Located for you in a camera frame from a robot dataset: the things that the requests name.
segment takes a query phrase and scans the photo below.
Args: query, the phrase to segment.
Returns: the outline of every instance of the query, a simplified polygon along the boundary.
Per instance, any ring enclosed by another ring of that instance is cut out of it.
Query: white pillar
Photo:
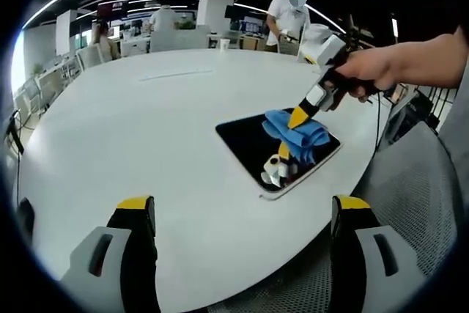
[[[235,0],[200,0],[197,25],[208,25],[210,31],[222,33],[229,30],[230,19],[225,18],[226,6]]]
[[[76,10],[68,10],[57,17],[56,22],[56,53],[75,54],[75,38],[70,38],[70,22],[76,20]]]

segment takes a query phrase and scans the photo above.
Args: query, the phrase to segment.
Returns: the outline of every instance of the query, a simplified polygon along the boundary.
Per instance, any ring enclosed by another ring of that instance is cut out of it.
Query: man
[[[278,40],[287,30],[290,37],[299,39],[301,28],[309,26],[311,19],[305,6],[306,0],[272,0],[267,14],[270,33],[265,51],[277,53]]]
[[[176,12],[166,1],[161,2],[161,8],[153,13],[149,23],[153,31],[168,31],[178,28]]]

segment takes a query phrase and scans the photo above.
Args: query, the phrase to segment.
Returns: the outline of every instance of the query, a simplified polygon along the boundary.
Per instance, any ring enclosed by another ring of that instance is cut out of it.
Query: white round table
[[[343,147],[275,202],[215,132],[222,123],[295,106],[318,79],[293,56],[170,51],[93,67],[51,106],[21,162],[20,198],[36,211],[33,247],[56,279],[71,251],[116,205],[155,197],[156,285],[163,312],[239,293],[292,259],[328,224],[331,197],[368,165],[377,101],[346,97],[317,119]],[[390,106],[382,103],[383,130]]]

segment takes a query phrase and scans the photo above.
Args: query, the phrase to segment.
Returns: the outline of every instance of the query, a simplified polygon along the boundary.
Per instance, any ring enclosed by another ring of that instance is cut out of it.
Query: microfiber cloth
[[[292,156],[301,164],[314,163],[313,147],[330,142],[325,127],[314,120],[309,120],[294,129],[288,128],[290,113],[283,110],[271,110],[265,113],[266,121],[262,127],[270,137],[285,142]]]

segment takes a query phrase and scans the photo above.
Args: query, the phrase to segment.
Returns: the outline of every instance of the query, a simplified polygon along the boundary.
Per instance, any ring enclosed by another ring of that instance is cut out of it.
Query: cup
[[[229,40],[221,39],[220,40],[220,51],[226,51],[229,47]]]

